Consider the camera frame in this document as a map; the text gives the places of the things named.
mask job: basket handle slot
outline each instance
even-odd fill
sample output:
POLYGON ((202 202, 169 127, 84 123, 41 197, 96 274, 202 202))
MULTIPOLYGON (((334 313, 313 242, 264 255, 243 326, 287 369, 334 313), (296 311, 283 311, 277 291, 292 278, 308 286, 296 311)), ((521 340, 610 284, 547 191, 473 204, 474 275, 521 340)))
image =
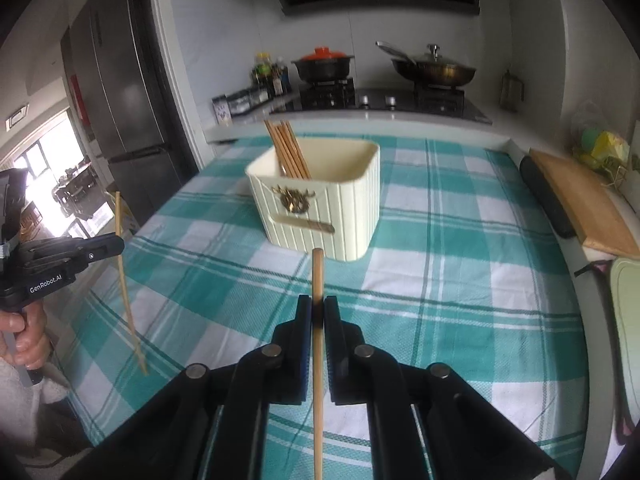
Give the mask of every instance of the basket handle slot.
POLYGON ((335 228, 331 224, 325 222, 317 222, 315 220, 307 220, 306 218, 296 218, 286 215, 271 215, 271 221, 279 224, 289 225, 301 229, 312 229, 321 233, 335 234, 335 228))

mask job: green and white tablecloth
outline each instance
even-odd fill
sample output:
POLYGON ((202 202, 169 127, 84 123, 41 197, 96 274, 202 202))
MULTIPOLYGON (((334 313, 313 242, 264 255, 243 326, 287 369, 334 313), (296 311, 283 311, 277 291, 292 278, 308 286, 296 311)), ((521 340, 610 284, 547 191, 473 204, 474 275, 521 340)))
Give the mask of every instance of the green and white tablecloth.
MULTIPOLYGON (((371 137, 382 149, 380 223, 357 262, 326 262, 327 294, 399 362, 450 364, 572 473, 586 428, 587 359, 564 258, 511 159, 459 144, 371 137)), ((270 145, 239 141, 127 243, 124 264, 150 375, 142 376, 114 266, 66 326, 56 358, 100 442, 185 365, 235 363, 292 319, 310 258, 271 245, 244 168, 270 145)), ((311 395, 272 406, 264 478, 313 476, 311 395)), ((371 478, 364 406, 324 396, 324 474, 371 478)))

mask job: refrigerator door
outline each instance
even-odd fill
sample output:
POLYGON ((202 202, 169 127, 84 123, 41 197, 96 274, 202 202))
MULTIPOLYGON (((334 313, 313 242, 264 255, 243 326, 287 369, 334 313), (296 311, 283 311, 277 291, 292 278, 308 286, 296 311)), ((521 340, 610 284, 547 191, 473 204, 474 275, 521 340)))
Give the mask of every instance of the refrigerator door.
POLYGON ((78 85, 92 131, 100 139, 99 145, 109 150, 109 155, 105 153, 105 156, 121 155, 125 153, 124 144, 113 121, 95 62, 91 12, 88 5, 84 6, 76 17, 69 36, 78 85))
MULTIPOLYGON (((92 36, 100 79, 124 151, 164 144, 145 86, 132 34, 129 0, 90 0, 92 36)), ((122 154, 119 142, 96 135, 105 158, 122 154)))
POLYGON ((161 152, 109 164, 118 189, 140 225, 184 183, 172 159, 171 153, 161 152))

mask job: gas stove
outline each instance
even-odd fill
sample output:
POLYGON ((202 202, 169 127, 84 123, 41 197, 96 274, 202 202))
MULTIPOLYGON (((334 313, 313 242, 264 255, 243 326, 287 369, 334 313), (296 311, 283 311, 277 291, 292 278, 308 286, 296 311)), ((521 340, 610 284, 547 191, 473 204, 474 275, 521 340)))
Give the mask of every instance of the gas stove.
POLYGON ((414 90, 358 88, 353 79, 306 86, 273 114, 308 110, 387 110, 460 118, 492 124, 460 89, 416 85, 414 90))

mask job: gold deer emblem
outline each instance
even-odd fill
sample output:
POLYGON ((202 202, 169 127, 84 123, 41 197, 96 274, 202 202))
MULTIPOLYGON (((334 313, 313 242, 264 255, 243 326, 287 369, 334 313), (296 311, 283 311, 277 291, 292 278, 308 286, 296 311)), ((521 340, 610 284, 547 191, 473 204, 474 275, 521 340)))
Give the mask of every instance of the gold deer emblem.
POLYGON ((309 191, 306 190, 302 193, 297 189, 289 189, 287 187, 283 189, 280 186, 272 187, 271 190, 280 195, 280 203, 283 205, 284 209, 295 215, 302 215, 309 211, 308 199, 316 196, 315 191, 309 193, 309 191))

